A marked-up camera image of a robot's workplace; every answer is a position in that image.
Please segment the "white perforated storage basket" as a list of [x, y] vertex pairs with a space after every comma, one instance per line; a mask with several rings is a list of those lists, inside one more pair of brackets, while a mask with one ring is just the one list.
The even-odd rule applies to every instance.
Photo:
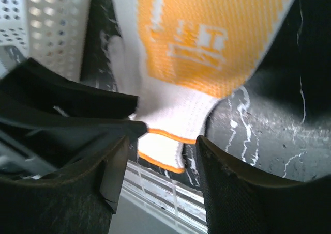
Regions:
[[91, 0], [1, 0], [1, 51], [79, 82]]

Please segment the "yellow dotted work glove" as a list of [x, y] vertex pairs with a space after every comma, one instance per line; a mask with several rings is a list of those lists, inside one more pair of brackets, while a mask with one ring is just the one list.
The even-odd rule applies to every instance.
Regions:
[[138, 97], [139, 157], [185, 171], [184, 144], [255, 73], [294, 0], [112, 0], [108, 51], [117, 89]]

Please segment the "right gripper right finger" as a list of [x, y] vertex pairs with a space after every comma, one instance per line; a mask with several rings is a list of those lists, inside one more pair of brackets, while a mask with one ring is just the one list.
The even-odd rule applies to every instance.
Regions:
[[330, 176], [281, 178], [196, 140], [209, 233], [330, 233]]

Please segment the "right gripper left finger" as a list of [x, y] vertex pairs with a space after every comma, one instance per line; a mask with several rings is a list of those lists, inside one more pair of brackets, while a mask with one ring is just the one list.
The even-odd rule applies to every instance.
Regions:
[[1, 177], [1, 233], [108, 233], [129, 138], [40, 179]]

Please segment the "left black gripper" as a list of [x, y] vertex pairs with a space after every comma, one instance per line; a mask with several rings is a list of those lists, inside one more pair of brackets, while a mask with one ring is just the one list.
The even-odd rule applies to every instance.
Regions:
[[137, 97], [65, 79], [30, 58], [1, 65], [1, 172], [44, 176], [146, 133], [129, 116]]

